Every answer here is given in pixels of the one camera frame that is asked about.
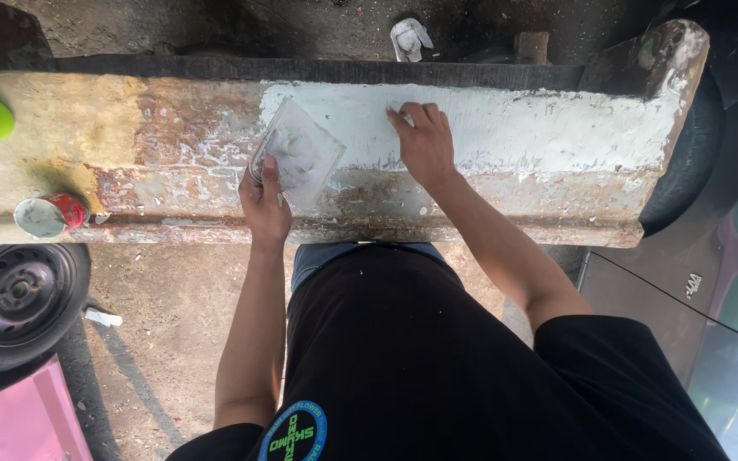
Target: tin can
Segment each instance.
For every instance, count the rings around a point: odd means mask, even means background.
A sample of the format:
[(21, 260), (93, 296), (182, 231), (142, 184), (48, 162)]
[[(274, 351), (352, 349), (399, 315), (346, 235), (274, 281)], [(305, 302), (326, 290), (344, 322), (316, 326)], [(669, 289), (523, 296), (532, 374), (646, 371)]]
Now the tin can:
[(78, 195), (56, 192), (22, 200), (15, 206), (13, 219), (31, 236), (48, 239), (85, 224), (90, 219), (90, 210)]

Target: steel wheel rim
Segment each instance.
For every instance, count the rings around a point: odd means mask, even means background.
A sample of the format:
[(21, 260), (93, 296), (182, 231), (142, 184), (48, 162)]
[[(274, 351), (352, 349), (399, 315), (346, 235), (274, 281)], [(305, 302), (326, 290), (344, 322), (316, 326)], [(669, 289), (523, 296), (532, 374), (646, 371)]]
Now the steel wheel rim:
[(0, 347), (27, 344), (56, 324), (70, 302), (75, 270), (60, 245), (0, 253)]

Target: black t-shirt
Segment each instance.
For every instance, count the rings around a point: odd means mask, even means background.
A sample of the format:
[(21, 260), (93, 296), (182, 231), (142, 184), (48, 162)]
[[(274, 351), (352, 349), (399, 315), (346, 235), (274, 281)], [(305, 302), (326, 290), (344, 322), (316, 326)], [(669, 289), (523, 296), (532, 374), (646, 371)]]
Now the black t-shirt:
[(439, 259), (372, 245), (290, 300), (284, 400), (169, 460), (726, 459), (648, 327), (553, 318), (532, 351)]

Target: pink car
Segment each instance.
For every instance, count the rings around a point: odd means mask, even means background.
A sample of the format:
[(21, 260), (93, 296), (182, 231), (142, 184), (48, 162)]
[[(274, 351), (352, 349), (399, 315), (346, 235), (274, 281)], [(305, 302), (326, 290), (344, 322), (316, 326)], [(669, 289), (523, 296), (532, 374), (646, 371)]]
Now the pink car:
[(56, 354), (87, 296), (86, 245), (0, 245), (0, 461), (92, 459)]

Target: dirt ground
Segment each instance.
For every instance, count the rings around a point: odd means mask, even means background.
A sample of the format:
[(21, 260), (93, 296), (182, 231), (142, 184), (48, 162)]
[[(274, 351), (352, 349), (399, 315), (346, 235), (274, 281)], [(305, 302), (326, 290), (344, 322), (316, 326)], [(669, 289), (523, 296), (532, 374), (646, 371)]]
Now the dirt ground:
[[(57, 57), (139, 53), (157, 42), (222, 44), (240, 56), (395, 59), (389, 31), (414, 16), (457, 61), (520, 31), (551, 32), (548, 59), (582, 63), (639, 35), (659, 2), (630, 0), (15, 0), (35, 14)], [(466, 289), (530, 344), (527, 323), (463, 244), (436, 244)], [(286, 249), (286, 277), (297, 247)], [(574, 247), (547, 247), (572, 279)], [(246, 273), (241, 245), (91, 245), (92, 303), (124, 323), (75, 324), (56, 345), (79, 423), (97, 460), (159, 460), (211, 428), (217, 362)]]

